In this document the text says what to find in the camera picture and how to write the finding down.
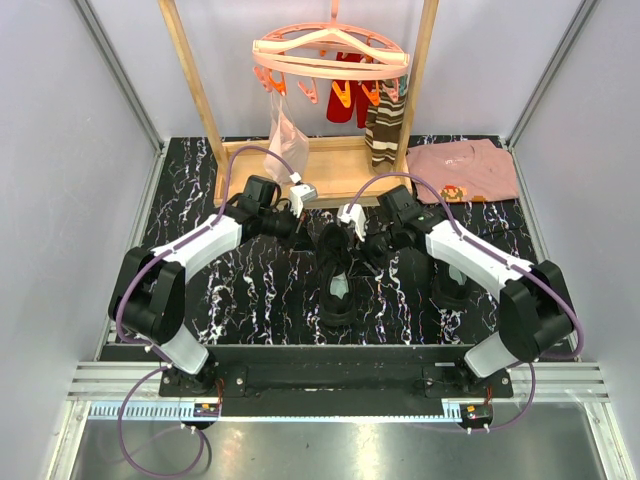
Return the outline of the black shoelace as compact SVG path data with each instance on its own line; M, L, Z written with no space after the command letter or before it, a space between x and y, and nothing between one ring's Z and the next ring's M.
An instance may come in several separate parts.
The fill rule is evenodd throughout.
M520 227L511 226L509 228L502 228L478 233L477 236L480 239L486 240L491 244L508 244L510 242L510 238L513 235L518 234L520 231Z

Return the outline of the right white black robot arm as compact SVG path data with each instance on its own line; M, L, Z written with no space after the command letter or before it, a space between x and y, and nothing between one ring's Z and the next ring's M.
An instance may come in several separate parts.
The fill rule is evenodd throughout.
M533 264L499 250L465 229L447 204L427 208L403 185L378 202L389 224L371 236L360 205L353 202L341 214L342 222L355 225L370 256L415 248L441 264L438 272L449 276L455 293L462 291L460 279L470 280L498 301L498 331L468 350L454 371L463 395L480 394L491 375L534 361L578 330L564 276L553 262Z

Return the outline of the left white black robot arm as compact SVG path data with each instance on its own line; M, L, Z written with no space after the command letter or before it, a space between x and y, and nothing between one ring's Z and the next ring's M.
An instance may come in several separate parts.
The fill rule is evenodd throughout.
M276 238L290 250L313 247L304 207L318 193L297 174L291 179L295 184L283 209L274 198L279 185L252 175L244 191L225 196L202 225L152 250L132 248L123 259L108 308L119 338L154 351L182 371L181 384L193 395L208 394L216 372L205 365L207 348L184 325L186 286L219 256L260 235Z

